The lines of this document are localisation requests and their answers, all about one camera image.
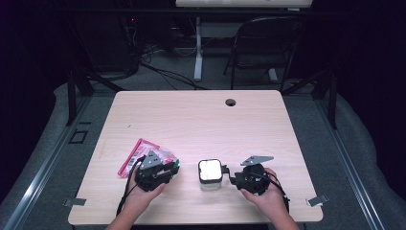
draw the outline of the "round hole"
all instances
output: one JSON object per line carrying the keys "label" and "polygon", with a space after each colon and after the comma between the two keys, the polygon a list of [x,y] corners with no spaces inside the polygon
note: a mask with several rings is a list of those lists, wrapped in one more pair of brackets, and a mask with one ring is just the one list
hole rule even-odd
{"label": "round hole", "polygon": [[226,100],[226,104],[227,104],[228,106],[234,106],[234,105],[236,105],[236,100],[234,100],[234,99],[227,99],[227,100]]}

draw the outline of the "tape piece on table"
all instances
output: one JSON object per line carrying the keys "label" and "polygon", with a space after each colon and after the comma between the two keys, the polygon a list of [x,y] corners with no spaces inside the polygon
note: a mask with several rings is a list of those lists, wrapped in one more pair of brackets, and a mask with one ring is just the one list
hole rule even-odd
{"label": "tape piece on table", "polygon": [[307,199],[307,205],[310,205],[311,207],[313,206],[323,206],[324,203],[328,201],[328,197],[326,195],[320,195],[317,197],[314,197],[312,199]]}
{"label": "tape piece on table", "polygon": [[65,199],[65,202],[63,202],[63,206],[70,207],[72,208],[74,205],[78,206],[83,206],[84,203],[86,203],[86,199],[82,198],[73,198],[73,199]]}

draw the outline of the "gray carpet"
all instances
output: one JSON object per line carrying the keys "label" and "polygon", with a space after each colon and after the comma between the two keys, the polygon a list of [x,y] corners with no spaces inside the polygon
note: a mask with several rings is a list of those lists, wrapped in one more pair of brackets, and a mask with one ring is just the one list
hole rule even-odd
{"label": "gray carpet", "polygon": [[[226,76],[222,75],[226,60],[226,56],[216,56],[211,54],[210,50],[206,51],[203,80],[198,84],[216,90],[229,89],[231,71]],[[150,65],[192,79],[194,55],[180,56],[158,52],[151,56]],[[240,73],[239,76],[242,75],[255,75],[258,78],[264,78],[262,73]],[[112,74],[104,76],[107,78],[114,77]],[[174,88],[192,90],[192,87],[175,81],[171,81],[173,85],[171,86],[160,75],[145,67],[140,67],[137,74],[130,78],[115,80],[114,82],[128,90],[173,90]],[[63,153],[24,222],[24,229],[72,229],[67,221],[70,208],[62,206],[62,203],[65,198],[74,197],[80,186],[114,97],[114,93],[100,83],[93,82],[93,85],[96,93],[79,117],[78,125],[75,126],[77,131],[85,131],[87,135],[81,144],[76,143],[82,140],[80,136],[75,136],[72,140],[70,138],[65,140]],[[278,88],[278,85],[241,86],[237,87],[236,90]],[[328,127],[323,122],[322,116],[324,114],[320,113],[316,103],[308,94],[310,90],[311,86],[308,86],[295,95],[283,98],[316,193],[326,195],[330,199],[323,206],[323,220],[317,223],[307,223],[305,227],[307,229],[370,229],[343,170],[338,157],[338,150],[328,132]],[[50,118],[50,123],[24,172],[0,207],[1,228],[6,226],[42,162],[52,153],[58,137],[65,128],[68,115],[66,85],[62,85],[56,91],[56,95],[56,108]],[[370,193],[378,215],[386,229],[405,229],[406,221],[403,218],[406,217],[405,201],[388,188],[382,174],[374,164],[373,142],[368,131],[345,100],[339,98],[337,105],[338,132]],[[85,229],[103,229],[103,227],[88,226]]]}

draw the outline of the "table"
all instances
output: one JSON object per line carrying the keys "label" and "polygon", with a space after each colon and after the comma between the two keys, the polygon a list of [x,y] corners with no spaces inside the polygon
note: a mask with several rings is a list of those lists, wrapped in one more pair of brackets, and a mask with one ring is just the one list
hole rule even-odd
{"label": "table", "polygon": [[[310,8],[313,0],[176,0],[176,7],[179,8],[273,8],[273,9],[294,9],[299,8]],[[196,63],[194,65],[194,80],[202,80],[202,67],[203,67],[203,56],[201,50],[201,28],[203,25],[200,22],[200,17],[196,17]],[[220,25],[219,30],[226,30],[226,35],[229,36],[230,33],[235,35],[239,26]]]}
{"label": "table", "polygon": [[[228,106],[228,99],[235,100]],[[172,179],[135,224],[265,223],[269,219],[223,176],[217,191],[200,190],[197,164],[218,159],[232,176],[251,155],[274,156],[273,169],[297,222],[319,221],[316,193],[278,91],[123,91],[114,99],[69,216],[73,225],[108,224],[116,214],[126,179],[119,170],[140,139],[165,147],[180,159]]]}

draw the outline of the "person's right hand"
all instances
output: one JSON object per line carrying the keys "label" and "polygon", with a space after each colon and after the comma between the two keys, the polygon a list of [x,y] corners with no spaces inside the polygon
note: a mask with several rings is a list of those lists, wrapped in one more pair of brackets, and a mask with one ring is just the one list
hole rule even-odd
{"label": "person's right hand", "polygon": [[[269,175],[269,178],[277,182],[277,174],[269,168],[265,168],[265,170],[273,174],[274,176]],[[253,195],[244,189],[241,189],[241,193],[246,199],[256,204],[277,229],[299,229],[286,210],[281,191],[274,184],[270,183],[262,195]]]}

